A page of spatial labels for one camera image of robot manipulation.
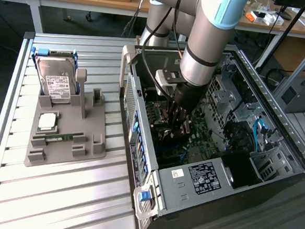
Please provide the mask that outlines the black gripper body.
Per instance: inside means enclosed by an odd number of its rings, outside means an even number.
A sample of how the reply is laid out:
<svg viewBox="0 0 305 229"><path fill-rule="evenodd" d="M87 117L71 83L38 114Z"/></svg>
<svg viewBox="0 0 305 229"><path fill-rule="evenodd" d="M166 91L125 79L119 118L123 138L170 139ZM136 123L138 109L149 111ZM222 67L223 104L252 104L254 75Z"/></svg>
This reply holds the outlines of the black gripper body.
<svg viewBox="0 0 305 229"><path fill-rule="evenodd" d="M207 85L194 86L189 83L179 83L174 92L174 101L179 108L191 114L206 91Z"/></svg>

